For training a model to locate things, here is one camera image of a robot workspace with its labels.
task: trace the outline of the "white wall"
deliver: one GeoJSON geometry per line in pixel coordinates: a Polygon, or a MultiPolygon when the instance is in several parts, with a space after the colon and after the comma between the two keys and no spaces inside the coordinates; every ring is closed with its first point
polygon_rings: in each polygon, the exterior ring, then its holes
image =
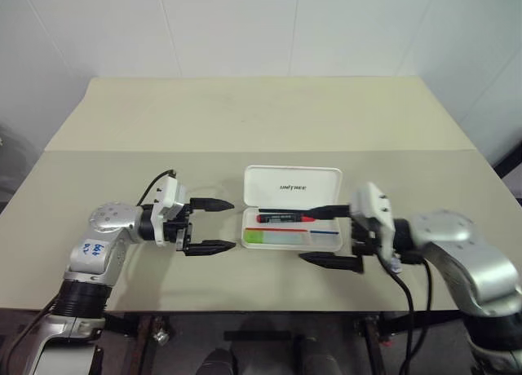
{"type": "Polygon", "coordinates": [[[419,74],[491,162],[522,139],[522,0],[0,0],[0,184],[92,76],[419,74]]]}

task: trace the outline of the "floor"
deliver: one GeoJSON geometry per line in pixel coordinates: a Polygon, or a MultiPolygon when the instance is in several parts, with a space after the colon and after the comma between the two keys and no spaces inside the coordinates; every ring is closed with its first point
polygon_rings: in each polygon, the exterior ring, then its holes
{"type": "MultiPolygon", "coordinates": [[[[31,311],[0,310],[0,344],[27,324],[31,311]]],[[[223,333],[237,330],[290,331],[292,336],[306,335],[320,341],[333,355],[344,375],[370,374],[365,340],[353,328],[353,318],[340,314],[267,314],[267,313],[193,313],[170,317],[174,335],[158,347],[153,375],[194,374],[205,357],[216,347],[231,349],[238,360],[241,375],[293,374],[291,341],[225,341],[223,333]]],[[[30,338],[13,356],[14,373],[23,368],[30,338]]],[[[105,350],[103,374],[124,374],[133,338],[104,332],[98,345],[105,350]]],[[[398,372],[404,357],[405,335],[392,338],[390,346],[381,345],[388,374],[398,372]]],[[[423,349],[415,358],[412,375],[470,373],[471,354],[466,332],[459,321],[431,328],[423,349]]]]}

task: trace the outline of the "black wire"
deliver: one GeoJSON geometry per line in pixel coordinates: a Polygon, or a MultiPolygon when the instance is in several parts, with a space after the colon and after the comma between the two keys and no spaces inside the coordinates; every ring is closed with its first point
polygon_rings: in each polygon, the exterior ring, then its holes
{"type": "MultiPolygon", "coordinates": [[[[426,316],[424,317],[424,326],[422,327],[422,331],[418,336],[418,340],[415,343],[414,349],[411,351],[411,355],[409,356],[409,362],[415,357],[415,355],[421,350],[422,344],[427,336],[427,331],[429,330],[429,321],[430,321],[430,313],[431,313],[431,301],[433,299],[433,278],[431,276],[430,264],[423,259],[422,264],[426,269],[426,279],[427,279],[427,303],[426,303],[426,316]]],[[[399,373],[402,373],[405,369],[405,366],[409,366],[409,362],[406,363],[406,360],[402,362],[400,366],[399,373]]]]}
{"type": "Polygon", "coordinates": [[[173,177],[175,177],[175,172],[174,170],[170,169],[170,170],[167,170],[167,171],[163,171],[161,174],[159,174],[155,179],[153,179],[153,181],[147,186],[147,188],[145,189],[145,192],[144,194],[141,196],[141,198],[139,199],[138,201],[138,204],[136,204],[136,206],[140,206],[142,202],[144,202],[145,200],[145,197],[148,195],[148,193],[150,192],[150,189],[153,188],[154,184],[158,181],[158,179],[160,179],[161,177],[164,177],[165,175],[171,175],[173,177]]]}
{"type": "Polygon", "coordinates": [[[414,327],[415,327],[415,318],[414,318],[414,300],[411,296],[411,292],[408,289],[408,286],[405,284],[400,277],[393,272],[393,270],[389,267],[389,265],[384,261],[383,256],[379,251],[377,253],[377,259],[381,263],[381,266],[386,271],[386,273],[402,288],[406,295],[406,300],[408,301],[408,316],[409,316],[409,325],[408,325],[408,337],[406,340],[406,357],[405,357],[405,365],[400,369],[399,375],[404,373],[405,375],[409,374],[409,362],[411,361],[411,346],[414,339],[414,327]]]}
{"type": "Polygon", "coordinates": [[[58,295],[54,296],[46,305],[43,307],[40,312],[31,320],[31,322],[25,327],[24,330],[15,338],[15,341],[7,348],[3,357],[2,357],[2,375],[9,375],[9,362],[11,361],[11,356],[16,347],[22,342],[22,340],[27,336],[27,334],[31,331],[31,329],[49,312],[51,307],[55,304],[55,300],[58,295]]]}

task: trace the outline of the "handwritten label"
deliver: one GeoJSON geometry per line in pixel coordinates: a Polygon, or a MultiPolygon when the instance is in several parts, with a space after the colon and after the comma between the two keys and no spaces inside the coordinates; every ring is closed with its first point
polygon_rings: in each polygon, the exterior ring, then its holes
{"type": "Polygon", "coordinates": [[[98,256],[104,252],[105,246],[101,245],[99,243],[91,243],[91,242],[85,242],[83,244],[83,253],[85,255],[95,255],[98,256]]]}

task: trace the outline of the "table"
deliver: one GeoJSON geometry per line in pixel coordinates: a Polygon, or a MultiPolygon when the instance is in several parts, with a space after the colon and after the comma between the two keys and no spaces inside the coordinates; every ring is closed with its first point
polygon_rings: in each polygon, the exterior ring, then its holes
{"type": "MultiPolygon", "coordinates": [[[[417,77],[93,79],[0,216],[0,307],[41,307],[60,287],[91,211],[107,201],[134,204],[151,178],[175,168],[189,196],[236,206],[195,213],[193,239],[238,246],[190,258],[133,245],[109,310],[406,309],[374,258],[360,276],[239,245],[250,164],[338,167],[340,201],[371,180],[396,217],[457,210],[522,266],[522,210],[417,77]]],[[[423,269],[407,266],[401,277],[423,308],[423,269]]],[[[454,309],[438,273],[433,307],[454,309]]]]}

